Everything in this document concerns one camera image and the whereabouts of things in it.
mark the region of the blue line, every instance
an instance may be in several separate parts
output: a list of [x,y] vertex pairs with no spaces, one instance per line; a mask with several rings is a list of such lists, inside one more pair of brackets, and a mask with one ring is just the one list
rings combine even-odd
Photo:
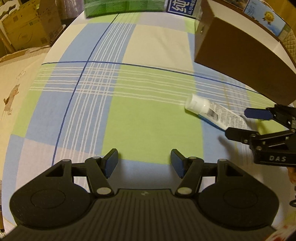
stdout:
[[[99,44],[100,40],[102,39],[102,37],[104,36],[104,34],[107,32],[108,28],[111,26],[111,24],[112,24],[112,23],[114,22],[114,20],[117,18],[117,16],[118,16],[118,14],[115,16],[115,18],[112,20],[112,22],[111,22],[111,23],[109,24],[109,26],[106,28],[106,30],[103,32],[102,36],[101,36],[100,39],[97,41],[97,43],[96,43],[96,45],[94,46],[92,52],[90,53],[89,58],[87,59],[87,61],[85,61],[85,65],[84,65],[84,67],[83,67],[83,69],[82,69],[82,71],[81,71],[81,74],[80,74],[80,76],[79,76],[79,78],[78,78],[78,81],[77,81],[77,83],[76,83],[76,86],[74,87],[73,93],[72,93],[72,95],[71,95],[71,97],[70,97],[70,100],[69,100],[68,106],[67,106],[67,108],[66,108],[66,112],[65,112],[65,114],[64,114],[64,118],[63,118],[63,121],[62,121],[62,124],[61,124],[61,128],[60,128],[60,130],[59,130],[59,135],[58,135],[58,137],[57,137],[57,143],[56,143],[56,146],[55,146],[55,148],[54,148],[54,155],[53,155],[53,157],[52,157],[52,166],[53,166],[53,164],[54,164],[54,159],[55,159],[55,156],[56,156],[56,153],[57,153],[57,145],[58,145],[58,143],[59,143],[59,139],[60,139],[60,137],[61,137],[61,133],[62,133],[62,129],[63,129],[63,125],[64,125],[64,122],[65,122],[65,119],[66,119],[66,115],[67,115],[67,112],[68,112],[68,110],[69,110],[69,107],[70,107],[71,101],[72,101],[72,99],[73,99],[74,93],[75,93],[75,91],[76,91],[76,88],[77,88],[77,86],[78,86],[78,84],[79,84],[79,82],[80,82],[80,79],[81,79],[81,77],[82,77],[82,75],[83,75],[83,72],[84,72],[84,70],[85,70],[87,64],[89,63],[89,60],[90,60],[90,58],[91,58],[91,56],[92,56],[94,50],[95,50],[96,47],[98,46],[98,44]],[[84,62],[81,62],[81,61],[73,61],[73,62],[74,62],[74,63],[84,63]]]
[[234,84],[230,84],[227,82],[223,82],[220,80],[215,80],[215,79],[211,79],[211,78],[207,78],[207,77],[203,77],[200,75],[196,75],[196,74],[189,74],[189,73],[184,73],[184,72],[179,72],[179,71],[175,71],[175,70],[170,70],[170,69],[162,69],[162,68],[157,68],[157,67],[151,67],[151,66],[145,66],[145,65],[138,65],[138,64],[126,64],[126,63],[117,63],[117,62],[106,62],[106,61],[61,61],[61,62],[48,62],[48,63],[43,63],[44,64],[65,64],[65,63],[99,63],[99,64],[119,64],[119,65],[127,65],[127,66],[134,66],[134,67],[143,67],[143,68],[148,68],[148,69],[157,69],[157,70],[163,70],[163,71],[168,71],[168,72],[172,72],[172,73],[177,73],[177,74],[185,74],[185,75],[189,75],[189,76],[194,76],[194,77],[198,77],[198,78],[202,78],[205,80],[211,80],[211,81],[215,81],[218,83],[222,83],[222,84],[226,84],[226,85],[230,85],[230,86],[234,86],[243,90],[247,90],[247,91],[251,91],[254,92],[256,94],[259,94],[257,91],[254,90],[250,90],[238,85],[234,85]]

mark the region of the tube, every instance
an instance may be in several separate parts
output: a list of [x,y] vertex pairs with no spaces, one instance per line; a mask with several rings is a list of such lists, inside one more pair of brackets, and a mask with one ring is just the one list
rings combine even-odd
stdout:
[[206,118],[219,128],[226,130],[228,127],[247,129],[245,120],[231,110],[208,99],[197,95],[187,98],[185,109]]

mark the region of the yellow smiling badge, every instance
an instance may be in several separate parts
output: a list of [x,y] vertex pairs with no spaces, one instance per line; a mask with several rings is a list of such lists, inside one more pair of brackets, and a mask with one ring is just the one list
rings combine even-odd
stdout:
[[262,19],[263,19],[263,21],[266,20],[267,24],[270,25],[270,23],[274,20],[274,15],[272,14],[272,12],[267,11],[267,12],[265,12],[264,18],[262,18]]

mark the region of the tube cap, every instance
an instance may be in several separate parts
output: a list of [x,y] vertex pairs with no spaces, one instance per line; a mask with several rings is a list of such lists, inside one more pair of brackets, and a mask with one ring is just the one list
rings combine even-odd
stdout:
[[210,101],[208,99],[191,94],[186,101],[185,109],[195,114],[205,114],[209,111]]

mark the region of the table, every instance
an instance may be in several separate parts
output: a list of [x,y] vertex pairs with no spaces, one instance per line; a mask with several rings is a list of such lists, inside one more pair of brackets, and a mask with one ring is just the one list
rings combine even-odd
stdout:
[[[193,19],[162,12],[85,19],[82,13],[47,54],[10,135],[2,193],[6,230],[15,225],[9,199],[16,189],[63,158],[82,162],[111,148],[121,158],[109,179],[115,190],[175,190],[181,180],[169,154],[177,148],[184,156],[226,158],[243,167],[279,196],[274,224],[293,219],[286,169],[254,165],[248,146],[184,110],[191,93],[237,114],[274,103],[194,63],[193,56]],[[261,133],[282,130],[272,121],[250,124]],[[85,178],[75,183],[87,188]]]

